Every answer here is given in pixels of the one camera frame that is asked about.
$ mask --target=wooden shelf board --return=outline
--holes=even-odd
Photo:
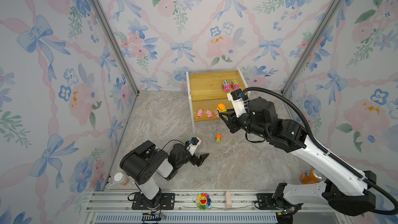
[[[233,79],[238,81],[239,88],[242,90],[246,88],[237,70],[190,74],[189,83],[191,86],[192,103],[195,101],[227,99],[226,94],[228,92],[224,92],[222,89],[222,81],[227,80],[231,84]]]
[[[193,108],[193,121],[194,122],[200,122],[200,121],[214,121],[214,120],[219,120],[216,116],[216,109],[218,104],[224,104],[227,109],[233,108],[232,103],[227,99],[223,100],[212,100],[212,101],[196,101],[192,102],[192,108]],[[196,113],[199,109],[203,110],[203,115],[202,117],[198,118]],[[208,118],[206,115],[206,110],[209,109],[213,113],[212,118]]]

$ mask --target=black mounting bracket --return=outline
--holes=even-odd
[[[272,198],[273,193],[257,193],[257,203],[260,209],[279,209],[276,201]]]
[[[162,193],[160,195],[160,202],[162,202],[162,210],[173,210],[174,209],[174,199],[176,194],[174,193]],[[147,198],[141,193],[136,193],[134,195],[134,200],[132,201],[132,210],[148,210],[145,200]]]

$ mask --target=pink toy car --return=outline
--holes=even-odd
[[[228,82],[225,80],[222,82],[222,89],[224,89],[224,92],[229,92],[230,91],[230,87]]]
[[[239,88],[239,84],[237,80],[232,80],[232,89],[235,91]]]

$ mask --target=marble floor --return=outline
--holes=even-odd
[[[273,101],[279,118],[289,118],[284,104],[272,96],[251,92],[250,98],[258,97]],[[116,183],[113,175],[122,170],[122,157],[146,140],[163,147],[169,140],[191,140],[192,124],[187,92],[141,91],[127,124],[123,140],[111,169],[112,178],[105,189],[136,189],[132,180],[125,185]],[[275,189],[278,183],[299,184],[301,173],[310,166],[267,142],[253,144],[245,139],[245,132],[229,132],[224,122],[196,122],[196,136],[202,143],[195,154],[210,153],[201,167],[191,163],[183,165],[170,181],[154,174],[162,189]],[[221,143],[215,142],[221,135]],[[259,137],[248,135],[250,140]],[[170,152],[176,141],[165,147]]]

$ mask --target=orange soda can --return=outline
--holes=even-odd
[[[307,170],[300,176],[303,184],[318,183],[323,180],[325,180],[324,175],[315,168]]]

